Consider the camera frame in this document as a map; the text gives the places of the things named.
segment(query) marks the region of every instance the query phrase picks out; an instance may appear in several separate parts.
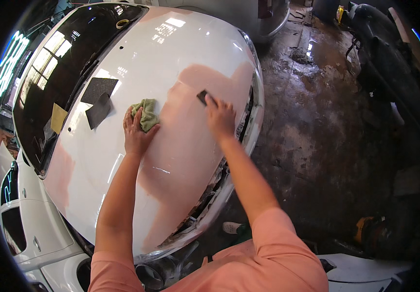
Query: pink shirt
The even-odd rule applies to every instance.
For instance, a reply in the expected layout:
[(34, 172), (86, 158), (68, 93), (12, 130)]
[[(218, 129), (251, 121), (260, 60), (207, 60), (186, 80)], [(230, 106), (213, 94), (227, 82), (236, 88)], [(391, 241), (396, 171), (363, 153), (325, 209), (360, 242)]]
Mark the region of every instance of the pink shirt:
[[(262, 213), (252, 237), (215, 254), (212, 262), (164, 291), (328, 291), (320, 261), (297, 237), (284, 211)], [(93, 254), (89, 287), (89, 292), (99, 291), (144, 290), (131, 261), (100, 251)]]

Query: wet concrete floor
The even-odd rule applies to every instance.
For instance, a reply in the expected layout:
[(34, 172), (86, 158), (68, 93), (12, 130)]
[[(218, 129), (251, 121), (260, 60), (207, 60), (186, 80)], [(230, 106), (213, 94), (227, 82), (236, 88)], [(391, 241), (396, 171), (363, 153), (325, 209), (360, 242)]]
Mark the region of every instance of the wet concrete floor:
[[(297, 48), (286, 46), (293, 37)], [(313, 242), (352, 242), (361, 217), (385, 211), (396, 171), (391, 128), (363, 118), (374, 105), (356, 82), (356, 52), (345, 56), (351, 39), (314, 18), (312, 27), (288, 22), (272, 43), (257, 47), (265, 116), (251, 157), (298, 235)], [(222, 231), (224, 221), (247, 222), (235, 193), (198, 238), (181, 277), (236, 239)]]

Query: human hand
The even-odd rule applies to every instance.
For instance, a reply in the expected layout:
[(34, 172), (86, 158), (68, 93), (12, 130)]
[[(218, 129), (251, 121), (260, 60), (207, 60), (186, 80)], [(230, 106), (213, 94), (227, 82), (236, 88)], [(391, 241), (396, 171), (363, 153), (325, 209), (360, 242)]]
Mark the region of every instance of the human hand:
[(132, 107), (127, 109), (125, 113), (123, 127), (125, 135), (125, 154), (137, 155), (139, 158), (145, 154), (148, 146), (155, 137), (156, 132), (160, 129), (160, 125), (154, 125), (148, 133), (142, 131), (140, 127), (140, 118), (142, 117), (143, 108), (139, 108), (135, 116), (132, 118)]
[(205, 102), (207, 125), (216, 142), (221, 144), (227, 138), (234, 138), (236, 112), (233, 110), (233, 104), (210, 97), (209, 94), (205, 96)]

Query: shirt sleeve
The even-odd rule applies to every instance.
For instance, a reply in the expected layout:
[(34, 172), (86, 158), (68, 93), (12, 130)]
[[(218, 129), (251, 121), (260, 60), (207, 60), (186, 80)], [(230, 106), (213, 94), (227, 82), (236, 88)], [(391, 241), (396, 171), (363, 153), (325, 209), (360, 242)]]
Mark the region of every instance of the shirt sleeve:
[(132, 261), (108, 251), (93, 254), (89, 292), (144, 292)]
[(258, 257), (277, 262), (315, 291), (327, 291), (328, 279), (320, 260), (296, 235), (291, 219), (279, 208), (260, 214), (252, 226)]

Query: car hood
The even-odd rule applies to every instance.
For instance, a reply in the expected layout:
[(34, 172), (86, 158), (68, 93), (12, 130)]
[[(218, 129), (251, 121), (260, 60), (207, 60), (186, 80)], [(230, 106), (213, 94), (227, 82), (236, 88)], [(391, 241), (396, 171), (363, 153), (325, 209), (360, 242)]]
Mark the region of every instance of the car hood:
[(149, 253), (198, 203), (223, 155), (196, 94), (206, 89), (234, 103), (241, 119), (254, 58), (240, 33), (216, 18), (179, 9), (150, 10), (99, 62), (93, 77), (119, 79), (112, 109), (90, 130), (82, 90), (66, 120), (43, 180), (67, 221), (95, 243), (96, 221), (124, 155), (123, 118), (142, 99), (156, 99), (161, 129), (140, 164), (133, 253)]

